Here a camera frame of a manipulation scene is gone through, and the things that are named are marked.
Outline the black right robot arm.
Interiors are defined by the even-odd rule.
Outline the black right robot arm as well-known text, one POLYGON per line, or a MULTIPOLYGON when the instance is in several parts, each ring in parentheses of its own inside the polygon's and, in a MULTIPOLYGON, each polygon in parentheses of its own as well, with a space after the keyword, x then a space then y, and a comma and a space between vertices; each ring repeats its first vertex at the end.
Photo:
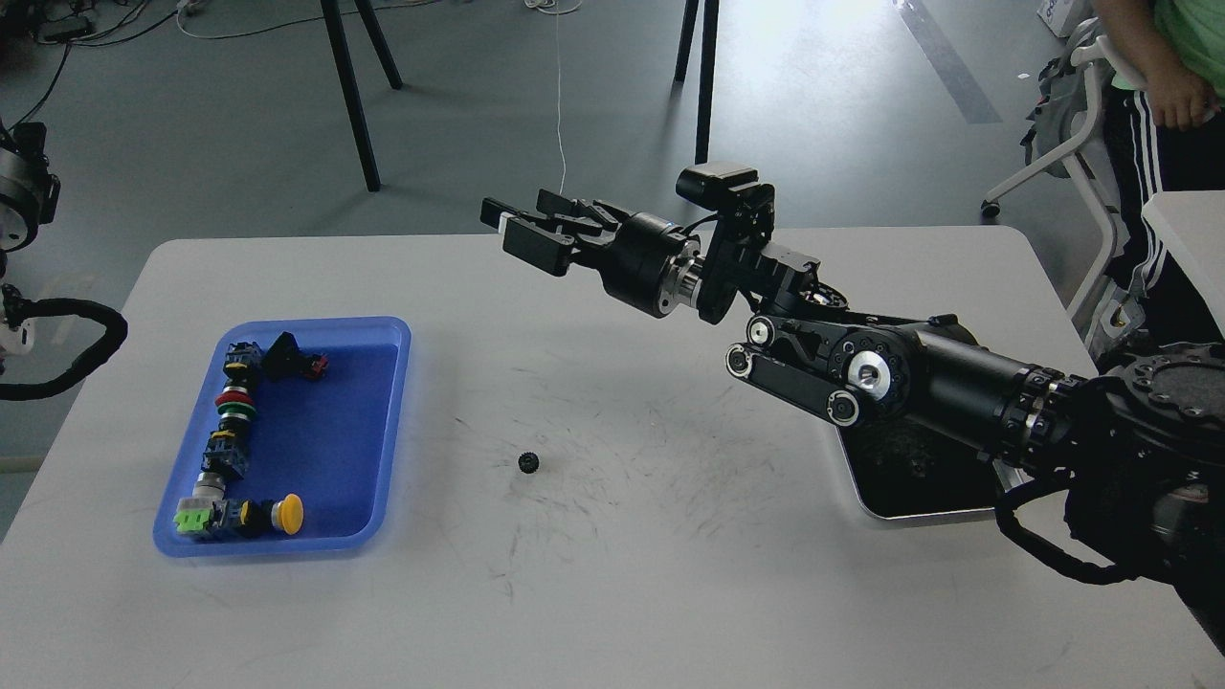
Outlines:
POLYGON ((722 322, 745 297, 726 371, 842 428, 904 418, 1029 476, 993 506, 1001 533, 1090 585, 1167 584, 1223 646, 1223 345, 1177 342, 1080 378, 985 349, 953 315, 853 311, 818 261, 771 240, 769 184, 692 188, 691 230, 605 201, 538 192, 534 211, 481 201, 505 253, 560 278, 597 271, 620 302, 722 322))

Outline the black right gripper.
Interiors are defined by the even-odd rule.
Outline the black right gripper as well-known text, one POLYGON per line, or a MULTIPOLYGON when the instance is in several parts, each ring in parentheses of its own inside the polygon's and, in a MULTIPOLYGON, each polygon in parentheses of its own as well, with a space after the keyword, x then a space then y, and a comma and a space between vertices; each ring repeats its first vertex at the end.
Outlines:
POLYGON ((679 224, 647 212, 628 217, 612 202, 567 199, 548 189, 538 191, 535 208, 535 213, 526 212, 486 197, 480 221, 502 234, 503 253, 556 278, 568 273, 572 264, 598 266, 610 297, 650 318, 696 305, 702 286, 701 240, 679 224), (594 253, 603 249, 598 265, 594 253))

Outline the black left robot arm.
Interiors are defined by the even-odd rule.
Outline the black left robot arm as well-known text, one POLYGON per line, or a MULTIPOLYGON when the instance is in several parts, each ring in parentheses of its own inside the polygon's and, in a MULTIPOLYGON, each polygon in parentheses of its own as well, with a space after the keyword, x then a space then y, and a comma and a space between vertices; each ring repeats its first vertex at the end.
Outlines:
MULTIPOLYGON (((9 268, 9 254, 36 240, 42 226, 56 218, 61 183, 49 170, 45 153, 45 123, 15 123, 2 129, 1 148, 1 271, 9 268)), ((127 321, 118 310, 91 300, 28 300, 21 291, 2 283, 2 359, 26 356, 36 345, 36 322, 45 318, 80 318, 103 326, 103 333, 88 345, 65 371, 43 383, 4 383, 1 400, 31 401, 58 396, 83 381, 118 353, 127 340, 127 321)))

